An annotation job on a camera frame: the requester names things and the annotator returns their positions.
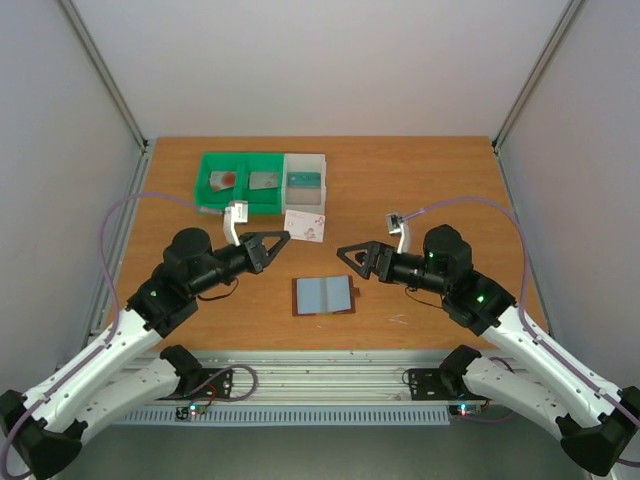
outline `metal frame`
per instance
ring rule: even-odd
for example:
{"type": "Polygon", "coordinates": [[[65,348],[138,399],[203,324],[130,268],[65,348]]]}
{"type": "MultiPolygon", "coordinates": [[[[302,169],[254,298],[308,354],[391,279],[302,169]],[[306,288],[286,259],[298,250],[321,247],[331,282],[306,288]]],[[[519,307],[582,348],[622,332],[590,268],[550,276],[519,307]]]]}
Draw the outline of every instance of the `metal frame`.
{"type": "MultiPolygon", "coordinates": [[[[335,351],[195,351],[191,352],[205,368],[251,365],[260,379],[260,388],[246,405],[377,405],[409,406],[411,393],[403,374],[409,368],[437,368],[449,350],[335,350],[335,351]]],[[[486,350],[483,355],[496,355],[486,350]]],[[[157,352],[149,351],[130,362],[121,372],[128,375],[152,362],[157,352]]],[[[528,376],[516,361],[507,358],[519,375],[528,376]]],[[[251,376],[234,371],[231,396],[246,393],[251,376]]],[[[175,401],[172,405],[184,404],[175,401]]],[[[449,405],[459,401],[426,401],[421,405],[449,405]]],[[[166,401],[156,402],[166,405],[166,401]]]]}
{"type": "Polygon", "coordinates": [[[73,3],[73,0],[57,0],[57,2],[60,8],[62,9],[62,12],[64,13],[64,16],[66,17],[69,24],[71,25],[72,30],[78,37],[78,41],[84,48],[93,67],[96,69],[96,72],[100,77],[100,80],[102,80],[102,83],[107,89],[107,92],[109,93],[109,95],[111,96],[111,99],[115,103],[116,108],[120,112],[120,115],[122,115],[122,118],[124,119],[125,123],[129,127],[129,130],[131,131],[131,135],[133,135],[133,138],[138,144],[138,146],[140,147],[140,150],[144,151],[148,142],[144,138],[142,130],[140,130],[140,127],[138,126],[138,122],[136,122],[136,119],[133,117],[133,114],[131,113],[131,110],[129,109],[127,102],[122,96],[122,93],[118,88],[118,85],[113,79],[113,76],[111,75],[111,72],[107,67],[107,64],[102,58],[102,55],[100,54],[100,51],[98,50],[96,43],[91,37],[91,34],[87,29],[87,26],[82,20],[82,16],[80,15],[80,12],[76,8],[75,4],[73,3]]]}
{"type": "MultiPolygon", "coordinates": [[[[126,196],[142,192],[147,174],[149,173],[149,166],[151,165],[151,157],[153,156],[155,145],[155,140],[149,142],[145,151],[140,155],[129,186],[125,192],[126,196]]],[[[126,203],[120,209],[120,213],[115,216],[113,239],[110,242],[110,248],[106,254],[107,267],[113,276],[114,282],[116,282],[120,276],[122,261],[127,244],[129,243],[129,236],[131,235],[133,223],[138,211],[139,201],[140,199],[137,199],[126,203]]],[[[109,296],[107,282],[104,277],[100,275],[98,285],[91,300],[91,307],[88,312],[89,328],[85,334],[82,346],[87,344],[90,336],[99,335],[102,332],[107,321],[110,306],[111,297],[109,296]]]]}
{"type": "Polygon", "coordinates": [[[498,131],[496,138],[493,142],[494,148],[496,149],[496,154],[499,152],[500,148],[504,144],[505,140],[509,133],[520,116],[520,113],[526,106],[527,102],[531,98],[531,95],[535,91],[538,83],[540,83],[541,78],[543,77],[547,67],[550,65],[551,61],[555,57],[558,48],[562,44],[565,39],[567,33],[571,26],[575,23],[578,18],[578,14],[587,3],[587,0],[569,0],[567,3],[560,19],[556,23],[551,33],[551,36],[547,40],[547,43],[542,49],[542,52],[538,56],[536,63],[529,73],[527,80],[518,93],[518,97],[516,98],[515,103],[509,110],[507,114],[507,118],[505,119],[502,127],[498,131]]]}

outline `wooden table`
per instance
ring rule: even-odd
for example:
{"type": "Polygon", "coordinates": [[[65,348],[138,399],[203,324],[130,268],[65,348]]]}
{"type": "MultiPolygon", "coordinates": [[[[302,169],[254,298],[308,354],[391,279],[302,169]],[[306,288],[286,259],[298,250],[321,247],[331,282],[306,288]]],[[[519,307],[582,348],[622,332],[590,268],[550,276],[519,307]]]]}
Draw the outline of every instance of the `wooden table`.
{"type": "MultiPolygon", "coordinates": [[[[386,230],[385,215],[389,212],[408,214],[463,195],[488,197],[507,206],[487,138],[161,138],[144,190],[192,201],[200,157],[214,151],[325,153],[325,241],[290,241],[264,273],[240,276],[239,288],[232,296],[200,302],[199,311],[158,348],[182,344],[192,350],[451,349],[463,343],[488,347],[441,310],[407,298],[402,286],[363,280],[336,257],[338,247],[363,241],[396,244],[386,230]],[[292,316],[292,278],[340,274],[353,274],[360,289],[356,313],[292,316]]],[[[442,223],[454,226],[471,244],[477,270],[518,294],[522,252],[505,217],[479,204],[425,214],[411,221],[412,251],[419,253],[424,233],[442,223]]],[[[226,243],[219,217],[200,215],[163,200],[140,202],[118,283],[123,301],[149,277],[175,233],[189,226],[206,229],[214,248],[226,243]]],[[[253,216],[239,230],[282,228],[282,216],[253,216]]],[[[211,293],[226,290],[222,286],[211,293]]],[[[427,292],[414,295],[438,302],[436,295],[427,292]]],[[[532,316],[542,322],[534,291],[528,305],[532,316]]]]}

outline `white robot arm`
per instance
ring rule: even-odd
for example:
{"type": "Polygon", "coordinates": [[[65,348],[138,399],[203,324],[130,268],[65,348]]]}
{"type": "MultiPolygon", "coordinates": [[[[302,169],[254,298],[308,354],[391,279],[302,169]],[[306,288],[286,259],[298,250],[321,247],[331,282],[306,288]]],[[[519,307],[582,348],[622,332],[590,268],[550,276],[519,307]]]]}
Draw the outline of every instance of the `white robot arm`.
{"type": "Polygon", "coordinates": [[[365,279],[373,273],[384,283],[438,293],[451,319],[516,359],[534,378],[460,346],[439,368],[451,398],[496,400],[559,439],[582,468],[606,475],[640,425],[640,390],[620,389],[547,335],[509,292],[473,269],[471,247],[451,226],[427,232],[421,256],[407,253],[409,227],[400,215],[388,215],[387,225],[389,233],[400,235],[398,247],[366,242],[339,248],[338,257],[365,279]]]}
{"type": "MultiPolygon", "coordinates": [[[[285,231],[238,236],[235,224],[246,220],[244,202],[225,210],[225,237],[230,244],[218,250],[212,249],[204,230],[178,232],[165,249],[163,262],[119,313],[117,324],[40,384],[24,393],[8,390],[0,395],[0,427],[36,479],[63,470],[83,444],[130,410],[172,394],[192,394],[203,375],[206,382],[202,366],[179,345],[164,349],[146,368],[113,379],[130,360],[193,315],[199,294],[229,285],[242,273],[261,273],[290,238],[285,231]],[[277,241],[267,249],[266,238],[277,241]]],[[[16,478],[6,465],[3,475],[16,478]]]]}

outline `green bin compartment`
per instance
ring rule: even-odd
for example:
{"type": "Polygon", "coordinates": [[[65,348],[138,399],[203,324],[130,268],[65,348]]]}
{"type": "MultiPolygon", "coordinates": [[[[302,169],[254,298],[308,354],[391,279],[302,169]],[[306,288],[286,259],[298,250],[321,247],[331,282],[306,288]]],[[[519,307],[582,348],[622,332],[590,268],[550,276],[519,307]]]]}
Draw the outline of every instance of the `green bin compartment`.
{"type": "Polygon", "coordinates": [[[205,153],[194,188],[195,203],[201,207],[224,209],[232,200],[249,202],[249,213],[282,213],[283,153],[205,153]],[[214,192],[209,184],[211,172],[233,171],[236,184],[214,192]],[[275,172],[278,174],[277,188],[249,189],[252,172],[275,172]]]}

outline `gray wall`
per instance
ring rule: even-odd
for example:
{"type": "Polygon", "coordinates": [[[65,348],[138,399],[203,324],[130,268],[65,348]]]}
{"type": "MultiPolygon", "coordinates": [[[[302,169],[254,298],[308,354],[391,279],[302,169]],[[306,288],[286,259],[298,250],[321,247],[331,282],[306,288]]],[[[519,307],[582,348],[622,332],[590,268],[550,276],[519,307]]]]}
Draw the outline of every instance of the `gray wall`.
{"type": "Polygon", "coordinates": [[[567,0],[76,0],[148,137],[496,133],[567,0]]]}
{"type": "Polygon", "coordinates": [[[98,225],[137,161],[56,2],[0,2],[0,391],[77,352],[98,225]]]}
{"type": "Polygon", "coordinates": [[[587,2],[502,152],[557,338],[623,386],[640,385],[639,26],[637,0],[587,2]]]}

